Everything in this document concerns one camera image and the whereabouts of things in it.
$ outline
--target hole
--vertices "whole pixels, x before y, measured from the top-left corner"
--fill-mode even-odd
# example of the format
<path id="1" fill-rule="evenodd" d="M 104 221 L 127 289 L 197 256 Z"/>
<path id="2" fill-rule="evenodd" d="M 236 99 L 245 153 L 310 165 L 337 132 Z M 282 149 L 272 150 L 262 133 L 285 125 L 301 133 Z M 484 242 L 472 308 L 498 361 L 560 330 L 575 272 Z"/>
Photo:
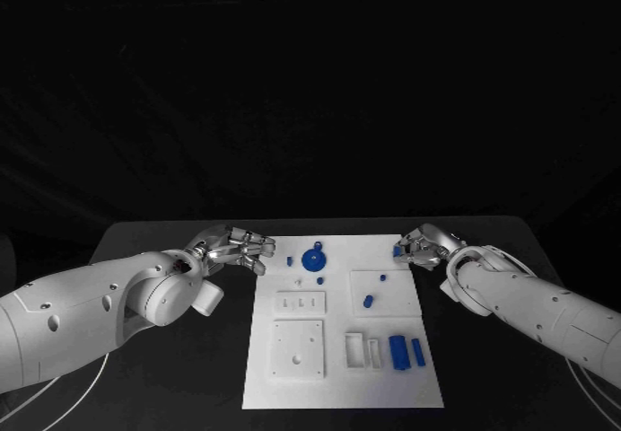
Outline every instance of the hole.
<path id="1" fill-rule="evenodd" d="M 60 324 L 60 318 L 56 315 L 49 316 L 49 319 L 47 319 L 47 328 L 49 328 L 49 330 L 52 332 L 58 331 L 58 325 L 59 324 Z"/>
<path id="2" fill-rule="evenodd" d="M 108 312 L 108 311 L 109 311 L 109 308 L 111 308 L 111 306 L 112 306 L 112 298 L 109 298 L 109 296 L 108 296 L 108 295 L 105 295 L 105 296 L 101 298 L 101 304 L 104 305 L 104 310 Z"/>

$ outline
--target black table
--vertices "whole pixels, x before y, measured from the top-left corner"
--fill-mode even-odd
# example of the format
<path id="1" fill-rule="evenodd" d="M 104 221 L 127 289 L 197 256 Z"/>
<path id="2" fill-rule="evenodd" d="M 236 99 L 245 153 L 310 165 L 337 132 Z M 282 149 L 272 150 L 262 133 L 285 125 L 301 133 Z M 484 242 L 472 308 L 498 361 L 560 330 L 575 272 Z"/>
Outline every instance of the black table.
<path id="1" fill-rule="evenodd" d="M 269 236 L 408 233 L 434 223 L 472 245 L 508 251 L 560 284 L 537 239 L 516 217 L 229 220 Z M 222 221 L 114 224 L 92 262 L 183 248 Z M 611 429 L 582 394 L 563 358 L 494 316 L 483 318 L 439 291 L 445 266 L 413 268 L 444 409 L 242 410 L 255 276 L 228 266 L 210 281 L 225 297 L 215 314 L 192 309 L 166 328 L 135 335 L 109 354 L 88 397 L 55 429 Z M 82 396 L 101 366 L 60 378 L 16 415 L 9 429 L 43 429 Z"/>

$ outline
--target dark backdrop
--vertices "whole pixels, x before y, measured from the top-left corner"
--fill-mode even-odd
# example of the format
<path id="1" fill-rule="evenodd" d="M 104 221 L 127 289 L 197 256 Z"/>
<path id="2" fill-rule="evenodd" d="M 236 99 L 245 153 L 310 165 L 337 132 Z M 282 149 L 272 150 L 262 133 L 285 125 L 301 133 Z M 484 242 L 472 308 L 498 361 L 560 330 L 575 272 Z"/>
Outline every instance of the dark backdrop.
<path id="1" fill-rule="evenodd" d="M 612 22 L 104 3 L 52 2 L 3 38 L 19 277 L 83 264 L 122 220 L 514 215 L 568 284 L 605 281 Z"/>

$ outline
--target robotic hand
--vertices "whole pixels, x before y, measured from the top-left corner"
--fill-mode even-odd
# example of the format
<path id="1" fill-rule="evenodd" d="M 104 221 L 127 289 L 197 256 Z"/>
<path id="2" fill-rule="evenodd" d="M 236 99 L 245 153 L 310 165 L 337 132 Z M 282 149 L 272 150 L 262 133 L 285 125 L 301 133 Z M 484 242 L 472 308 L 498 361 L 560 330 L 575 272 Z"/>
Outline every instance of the robotic hand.
<path id="1" fill-rule="evenodd" d="M 192 306 L 209 316 L 223 296 L 204 279 L 223 264 L 259 276 L 274 239 L 225 225 L 181 250 L 151 251 L 32 281 L 0 298 L 0 393 L 59 377 Z"/>
<path id="2" fill-rule="evenodd" d="M 496 247 L 471 247 L 423 224 L 395 244 L 396 262 L 432 270 L 448 262 L 439 286 L 452 301 L 498 318 L 621 388 L 621 314 L 543 281 Z"/>

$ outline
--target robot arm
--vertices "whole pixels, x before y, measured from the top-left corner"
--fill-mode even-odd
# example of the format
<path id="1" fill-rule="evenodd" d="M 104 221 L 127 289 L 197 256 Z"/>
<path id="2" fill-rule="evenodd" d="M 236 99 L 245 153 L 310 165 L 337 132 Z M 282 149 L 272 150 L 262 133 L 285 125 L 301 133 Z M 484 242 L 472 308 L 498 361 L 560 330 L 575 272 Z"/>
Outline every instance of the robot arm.
<path id="1" fill-rule="evenodd" d="M 183 250 L 147 252 L 32 281 L 0 298 L 0 393 L 75 371 L 192 306 L 209 316 L 222 290 L 206 280 L 223 264 L 264 275 L 274 240 L 225 225 Z"/>
<path id="2" fill-rule="evenodd" d="M 621 388 L 621 314 L 539 279 L 494 247 L 465 242 L 423 224 L 395 244 L 395 260 L 432 269 L 448 261 L 444 293 L 498 318 Z"/>

